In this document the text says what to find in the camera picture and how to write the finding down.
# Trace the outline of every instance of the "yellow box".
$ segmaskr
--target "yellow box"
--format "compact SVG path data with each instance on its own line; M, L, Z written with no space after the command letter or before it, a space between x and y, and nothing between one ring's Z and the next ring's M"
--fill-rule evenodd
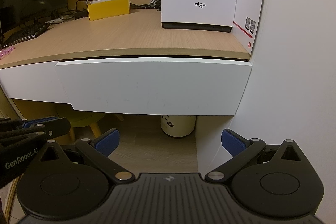
M129 0L95 0L87 6L90 21L129 14Z

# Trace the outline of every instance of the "drawer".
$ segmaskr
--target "drawer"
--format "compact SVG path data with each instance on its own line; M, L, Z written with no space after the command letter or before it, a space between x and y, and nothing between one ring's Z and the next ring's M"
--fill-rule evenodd
M249 62L177 57L59 62L75 110L130 114L234 115Z
M0 82L9 98L69 103L55 72L58 61L0 69Z

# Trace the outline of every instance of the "trash can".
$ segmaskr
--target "trash can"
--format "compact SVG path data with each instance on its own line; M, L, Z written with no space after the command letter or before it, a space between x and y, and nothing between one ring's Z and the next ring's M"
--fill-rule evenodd
M196 116L161 115L161 128L167 135L182 138L195 128Z

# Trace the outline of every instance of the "blue gripper pad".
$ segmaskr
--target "blue gripper pad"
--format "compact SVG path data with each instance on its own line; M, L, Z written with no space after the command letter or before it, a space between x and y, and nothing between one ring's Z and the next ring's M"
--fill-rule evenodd
M91 141L91 146L93 146L97 151L102 153L104 156L108 157L119 145L120 134L115 128L110 129L98 138Z
M226 130L222 132L222 146L231 154L232 157L238 155L246 149L246 144L244 142Z
M41 118L41 119L36 119L36 120L29 120L23 123L22 128L29 128L32 124L43 123L45 121L50 121L50 120L55 120L55 119L58 119L58 117L51 116L51 117L46 117L46 118Z

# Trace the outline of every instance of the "yellow stool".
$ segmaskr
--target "yellow stool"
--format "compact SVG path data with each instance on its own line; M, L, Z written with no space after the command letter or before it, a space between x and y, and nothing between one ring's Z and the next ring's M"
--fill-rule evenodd
M65 117L69 120L71 125L69 134L73 142L76 141L74 127L90 126L96 138L101 135L97 122L103 118L106 113L78 111L74 110L72 105L69 104L57 104L56 110L60 117Z

